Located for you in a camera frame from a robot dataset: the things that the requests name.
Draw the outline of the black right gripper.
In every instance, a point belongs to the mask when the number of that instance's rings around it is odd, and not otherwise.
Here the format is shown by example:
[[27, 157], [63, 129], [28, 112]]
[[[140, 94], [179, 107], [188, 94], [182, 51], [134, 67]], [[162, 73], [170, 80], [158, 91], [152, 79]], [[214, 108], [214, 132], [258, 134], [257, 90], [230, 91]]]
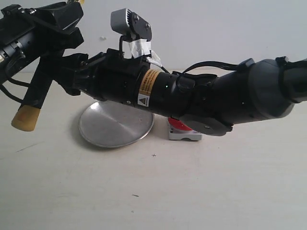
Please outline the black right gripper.
[[83, 92], [99, 101], [140, 108], [139, 88], [149, 68], [145, 57], [127, 59], [109, 48], [91, 58], [84, 53], [54, 57], [51, 77], [70, 96]]

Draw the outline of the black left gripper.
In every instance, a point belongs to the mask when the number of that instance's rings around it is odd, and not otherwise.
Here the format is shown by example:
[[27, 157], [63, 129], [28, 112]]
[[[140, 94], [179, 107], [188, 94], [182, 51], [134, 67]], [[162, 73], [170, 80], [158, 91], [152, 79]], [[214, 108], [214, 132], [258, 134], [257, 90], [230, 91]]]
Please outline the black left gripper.
[[37, 58], [83, 43], [78, 22], [79, 1], [61, 1], [38, 8], [11, 4], [0, 11], [0, 68], [23, 69]]

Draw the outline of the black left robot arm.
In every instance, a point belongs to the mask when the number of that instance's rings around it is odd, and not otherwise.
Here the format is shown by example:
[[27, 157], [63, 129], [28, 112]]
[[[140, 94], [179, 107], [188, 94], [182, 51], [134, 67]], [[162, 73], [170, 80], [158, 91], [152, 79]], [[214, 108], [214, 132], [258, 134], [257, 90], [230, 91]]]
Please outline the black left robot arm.
[[83, 9], [77, 0], [39, 8], [12, 4], [1, 9], [1, 13], [1, 83], [39, 57], [75, 49], [84, 42], [77, 27], [83, 17]]

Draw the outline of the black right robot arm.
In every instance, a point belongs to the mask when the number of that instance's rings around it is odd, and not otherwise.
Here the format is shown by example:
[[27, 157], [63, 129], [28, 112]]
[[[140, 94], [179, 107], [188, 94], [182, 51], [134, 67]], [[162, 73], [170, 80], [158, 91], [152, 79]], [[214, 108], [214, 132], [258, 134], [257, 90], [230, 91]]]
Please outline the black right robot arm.
[[239, 64], [204, 61], [215, 74], [167, 73], [144, 57], [126, 59], [109, 49], [94, 57], [74, 54], [53, 61], [53, 79], [70, 95], [81, 92], [181, 121], [209, 136], [223, 136], [236, 124], [283, 118], [307, 99], [307, 62], [286, 57]]

